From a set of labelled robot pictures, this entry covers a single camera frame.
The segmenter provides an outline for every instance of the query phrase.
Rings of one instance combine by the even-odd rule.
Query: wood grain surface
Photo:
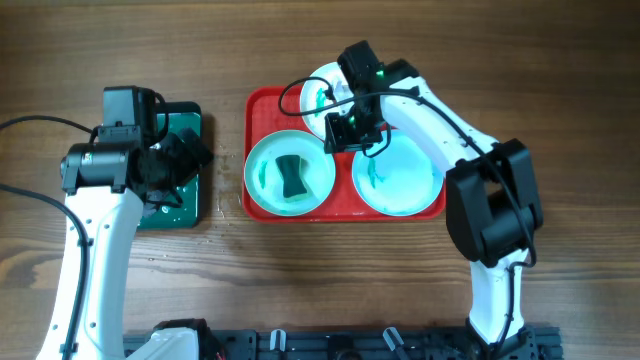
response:
[[[250,92],[368,39],[381,60],[414,64],[477,128],[531,149],[545,225],[539,264],[524,274],[526,320],[561,327],[567,359],[640,356],[638,2],[138,2],[0,8],[0,121],[40,113],[92,127],[103,87],[129,84],[210,114],[208,210],[194,229],[136,236],[125,332],[184,317],[221,329],[463,324],[469,265],[444,216],[275,226],[238,202]],[[62,200],[58,164],[81,141],[57,124],[2,131],[0,182]],[[33,358],[65,220],[5,193],[0,209],[0,359]]]

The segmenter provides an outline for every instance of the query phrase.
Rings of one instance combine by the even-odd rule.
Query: red tray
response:
[[[251,149],[265,136],[280,130],[302,130],[311,133],[302,117],[290,117],[278,109],[278,97],[283,86],[270,86],[254,91],[247,100],[244,123],[244,161]],[[282,101],[285,109],[299,111],[301,86],[294,87]],[[293,217],[277,216],[263,210],[256,204],[242,183],[242,207],[252,219],[266,223],[288,222],[366,222],[366,221],[412,221],[432,219],[445,206],[443,190],[431,206],[412,216],[387,216],[367,205],[356,192],[351,179],[351,163],[354,153],[334,154],[336,162],[336,182],[329,197],[315,210]]]

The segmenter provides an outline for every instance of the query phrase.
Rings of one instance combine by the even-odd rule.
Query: white robotic arm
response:
[[[68,221],[56,303],[39,360],[125,358],[125,285],[143,205],[177,206],[151,200],[149,193],[173,193],[180,199],[175,187],[213,159],[190,128],[177,134],[167,131],[168,123],[157,128],[156,99],[166,110],[164,99],[149,89],[106,88],[103,125],[89,143],[73,145],[61,163],[66,207],[87,241],[85,246],[82,231]],[[100,142],[93,143],[96,135]],[[200,336],[188,327],[159,329],[131,358],[195,360]]]
[[[407,77],[390,86],[394,90],[418,88],[420,97],[438,107],[471,137],[485,153],[493,150],[498,141],[487,136],[462,120],[429,89],[420,76]],[[460,160],[471,161],[478,153],[456,133],[435,111],[416,101],[394,95],[381,96],[380,105],[385,121],[403,130],[434,162],[442,174],[456,166]],[[504,256],[494,267],[480,261],[471,262],[473,306],[469,314],[470,324],[486,344],[499,340],[508,313],[509,274],[507,269],[514,261],[524,261],[528,250],[516,250]],[[520,313],[520,279],[522,269],[516,269],[513,322],[507,337],[516,334],[524,325]]]

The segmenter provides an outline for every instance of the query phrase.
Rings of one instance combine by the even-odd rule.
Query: green sponge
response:
[[[302,179],[302,158],[298,155],[283,155],[276,158],[276,165],[284,181],[282,196],[286,202],[301,201],[311,196]]]

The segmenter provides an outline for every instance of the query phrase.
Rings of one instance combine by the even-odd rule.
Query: white bowl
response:
[[[344,100],[353,97],[353,93],[349,90],[347,80],[342,74],[342,70],[340,70],[338,63],[332,62],[323,65],[318,70],[314,71],[311,76],[321,77],[329,81],[336,99]],[[314,110],[319,107],[333,104],[333,101],[326,99],[326,96],[324,96],[324,91],[327,90],[327,88],[327,84],[319,80],[310,80],[305,82],[302,86],[302,91],[300,92],[300,111]],[[325,116],[330,112],[339,112],[341,115],[344,115],[352,106],[353,103],[344,104],[340,107],[317,114],[305,115],[302,119],[309,130],[311,130],[315,136],[324,141],[326,137],[324,122]]]
[[[374,145],[373,154],[386,143]],[[431,205],[444,177],[429,157],[400,130],[392,130],[391,144],[380,155],[368,158],[358,152],[351,168],[358,195],[371,208],[389,216],[410,216]]]
[[[282,194],[284,181],[276,158],[298,155],[303,160],[302,178],[312,196],[287,202]],[[264,210],[279,216],[299,216],[322,204],[333,189],[336,164],[324,153],[324,144],[315,136],[299,130],[283,130],[268,135],[251,149],[244,165],[247,192]]]

